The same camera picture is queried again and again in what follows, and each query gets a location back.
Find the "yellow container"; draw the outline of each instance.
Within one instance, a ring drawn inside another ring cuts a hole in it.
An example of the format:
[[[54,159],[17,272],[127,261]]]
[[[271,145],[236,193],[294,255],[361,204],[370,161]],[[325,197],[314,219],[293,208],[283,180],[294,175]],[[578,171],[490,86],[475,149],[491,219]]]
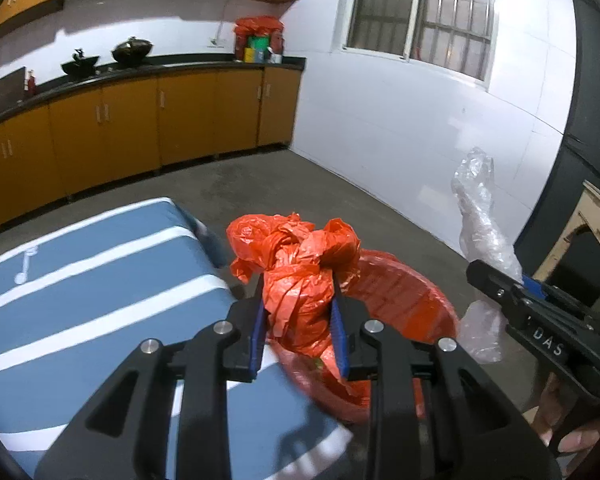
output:
[[[245,63],[255,63],[256,62],[256,50],[254,48],[245,48],[244,49],[244,62]]]

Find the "white tiled wall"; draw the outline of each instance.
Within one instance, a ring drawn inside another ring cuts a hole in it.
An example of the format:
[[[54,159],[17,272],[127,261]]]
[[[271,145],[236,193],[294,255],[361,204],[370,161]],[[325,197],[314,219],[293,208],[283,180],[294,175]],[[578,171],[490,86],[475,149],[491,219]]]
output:
[[[515,240],[564,132],[575,68],[571,0],[500,0],[488,88],[423,63],[338,48],[340,0],[283,13],[286,48],[307,57],[293,149],[459,250],[450,181],[480,146],[494,156],[494,214]]]
[[[222,48],[210,46],[223,17]],[[21,66],[38,82],[64,75],[61,63],[74,48],[113,62],[110,51],[129,36],[150,40],[152,56],[182,52],[232,52],[233,22],[274,14],[277,6],[253,0],[66,0],[64,9],[0,40],[0,78]]]

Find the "green container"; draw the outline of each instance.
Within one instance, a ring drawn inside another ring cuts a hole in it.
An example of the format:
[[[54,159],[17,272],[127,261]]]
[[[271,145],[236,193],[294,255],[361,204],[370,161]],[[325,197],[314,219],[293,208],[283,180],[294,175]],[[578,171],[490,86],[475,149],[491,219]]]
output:
[[[268,36],[250,36],[249,47],[255,50],[267,50],[269,48]]]

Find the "window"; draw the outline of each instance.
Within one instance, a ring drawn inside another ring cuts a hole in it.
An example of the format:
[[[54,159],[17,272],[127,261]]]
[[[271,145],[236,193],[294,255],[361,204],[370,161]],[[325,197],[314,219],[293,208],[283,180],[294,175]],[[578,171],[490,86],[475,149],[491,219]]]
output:
[[[355,0],[347,46],[411,57],[483,80],[495,0]]]

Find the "window frame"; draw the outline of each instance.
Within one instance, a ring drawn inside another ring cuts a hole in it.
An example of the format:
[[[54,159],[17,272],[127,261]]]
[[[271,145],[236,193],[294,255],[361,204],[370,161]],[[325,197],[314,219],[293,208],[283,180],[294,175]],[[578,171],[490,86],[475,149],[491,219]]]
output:
[[[485,58],[486,69],[484,72],[484,79],[478,79],[467,74],[463,74],[461,72],[457,72],[451,68],[446,68],[443,66],[435,65],[433,63],[427,61],[421,61],[419,59],[415,59],[411,57],[411,51],[413,49],[413,43],[416,36],[416,27],[418,25],[418,13],[421,10],[422,0],[412,0],[411,1],[411,13],[409,18],[409,27],[407,31],[407,38],[404,44],[404,50],[401,55],[398,54],[390,54],[387,52],[379,52],[377,50],[367,50],[365,48],[356,48],[352,46],[347,46],[349,41],[350,31],[352,30],[352,20],[355,12],[356,0],[341,0],[341,11],[339,12],[342,23],[337,30],[339,32],[336,33],[336,38],[334,42],[334,50],[340,50],[342,52],[349,52],[352,54],[360,54],[362,56],[375,56],[382,57],[385,59],[393,59],[401,62],[412,63],[414,66],[426,66],[430,70],[434,72],[441,73],[446,75],[452,79],[460,80],[462,82],[472,83],[479,87],[484,87],[485,89],[489,87],[491,82],[491,75],[493,73],[493,62],[495,58],[495,45],[498,37],[498,24],[500,21],[500,12],[499,12],[499,0],[494,0],[493,4],[493,28],[491,30],[491,41],[489,44],[489,49],[487,56]]]

